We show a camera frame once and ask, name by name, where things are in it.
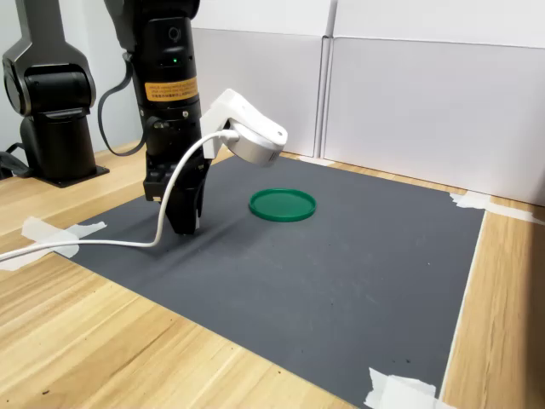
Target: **white cable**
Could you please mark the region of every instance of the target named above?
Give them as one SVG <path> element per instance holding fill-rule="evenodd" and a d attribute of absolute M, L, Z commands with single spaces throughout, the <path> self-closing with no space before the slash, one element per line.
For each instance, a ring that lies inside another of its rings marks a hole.
<path fill-rule="evenodd" d="M 187 161 L 190 159 L 190 157 L 207 141 L 214 139 L 214 138 L 221 138 L 221 140 L 225 143 L 227 141 L 233 141 L 239 139 L 238 132 L 234 130 L 223 130 L 220 132 L 215 132 L 213 134 L 205 136 L 203 139 L 199 140 L 197 143 L 195 143 L 182 157 L 180 160 L 180 163 L 178 163 L 178 166 L 176 166 L 176 169 L 170 178 L 169 184 L 167 185 L 165 191 L 164 191 L 164 197 L 163 202 L 161 203 L 161 209 L 159 210 L 159 219 L 158 219 L 158 226 L 157 226 L 157 234 L 155 235 L 155 240 L 151 243 L 134 243 L 130 241 L 112 241 L 112 240 L 74 240 L 74 241 L 65 241 L 60 243 L 47 243 L 45 245 L 31 245 L 29 247 L 26 247 L 24 249 L 16 250 L 16 251 L 10 251 L 8 253 L 2 254 L 0 256 L 0 262 L 3 262 L 5 260 L 24 256 L 30 253 L 33 253 L 35 251 L 45 250 L 45 249 L 51 249 L 54 247 L 64 247 L 68 245 L 121 245 L 124 247 L 138 247 L 138 248 L 150 248 L 154 247 L 161 241 L 161 236 L 163 235 L 163 224 L 164 224 L 164 216 L 167 211 L 167 203 L 170 199 L 170 193 L 172 192 L 172 189 L 174 188 L 174 185 L 176 184 L 176 179 L 178 179 L 178 176 L 180 175 L 182 169 L 186 165 Z"/>

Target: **green lid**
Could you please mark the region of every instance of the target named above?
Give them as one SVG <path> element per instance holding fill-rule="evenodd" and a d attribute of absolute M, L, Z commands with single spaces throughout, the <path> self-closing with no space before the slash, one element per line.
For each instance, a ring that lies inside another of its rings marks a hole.
<path fill-rule="evenodd" d="M 316 200 L 298 190 L 269 189 L 252 196 L 250 210 L 271 222 L 298 222 L 314 214 Z"/>

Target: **wooden table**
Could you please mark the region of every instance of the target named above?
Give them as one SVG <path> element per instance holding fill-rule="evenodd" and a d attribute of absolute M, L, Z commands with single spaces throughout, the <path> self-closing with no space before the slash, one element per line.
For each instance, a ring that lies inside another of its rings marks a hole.
<path fill-rule="evenodd" d="M 28 216 L 68 228 L 143 194 L 143 152 L 99 153 L 97 162 L 111 174 L 64 190 L 32 179 L 0 182 L 0 253 L 30 244 L 20 235 Z M 545 227 L 486 215 L 445 381 L 450 405 L 545 407 L 544 245 Z M 0 407 L 152 406 L 350 405 L 56 254 L 0 272 Z"/>

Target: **black mat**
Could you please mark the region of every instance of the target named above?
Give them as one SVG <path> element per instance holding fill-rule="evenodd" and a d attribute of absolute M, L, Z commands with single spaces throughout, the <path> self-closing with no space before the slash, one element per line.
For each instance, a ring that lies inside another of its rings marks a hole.
<path fill-rule="evenodd" d="M 277 224 L 251 194 L 293 187 L 315 216 Z M 90 238 L 151 241 L 143 198 L 90 219 Z M 362 406 L 369 368 L 443 381 L 483 210 L 448 193 L 281 158 L 214 166 L 194 238 L 166 227 L 159 247 L 83 246 L 72 259 Z"/>

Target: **white tape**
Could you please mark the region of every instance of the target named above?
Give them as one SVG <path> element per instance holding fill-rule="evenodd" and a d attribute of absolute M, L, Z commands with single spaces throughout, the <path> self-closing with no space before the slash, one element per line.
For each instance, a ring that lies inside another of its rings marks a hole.
<path fill-rule="evenodd" d="M 485 209 L 490 213 L 494 213 L 500 216 L 512 217 L 513 219 L 523 220 L 525 222 L 536 223 L 545 226 L 544 221 L 536 219 L 534 215 L 529 211 L 513 209 L 511 207 L 491 203 L 491 196 L 488 194 L 467 192 L 464 196 L 454 193 L 451 193 L 450 196 L 458 207 L 462 207 L 464 209 Z"/>
<path fill-rule="evenodd" d="M 320 166 L 330 166 L 335 163 L 332 160 L 309 158 L 308 156 L 300 156 L 299 160 L 302 162 L 307 162 L 308 164 L 319 164 Z"/>
<path fill-rule="evenodd" d="M 454 409 L 435 399 L 435 387 L 417 379 L 387 377 L 369 368 L 373 390 L 365 405 L 371 409 Z"/>
<path fill-rule="evenodd" d="M 23 223 L 21 235 L 27 239 L 34 240 L 40 245 L 46 245 L 47 243 L 82 239 L 92 233 L 102 230 L 103 228 L 106 228 L 106 224 L 104 222 L 100 222 L 91 226 L 75 225 L 67 230 L 60 230 L 59 228 L 51 226 L 46 222 L 42 222 L 36 217 L 29 217 Z M 47 256 L 53 251 L 56 251 L 66 258 L 72 258 L 79 251 L 79 246 L 70 245 L 66 247 L 55 247 L 54 249 L 37 251 L 25 256 L 16 257 L 5 262 L 0 262 L 0 270 L 17 271 L 20 268 L 23 268 L 24 266 Z"/>

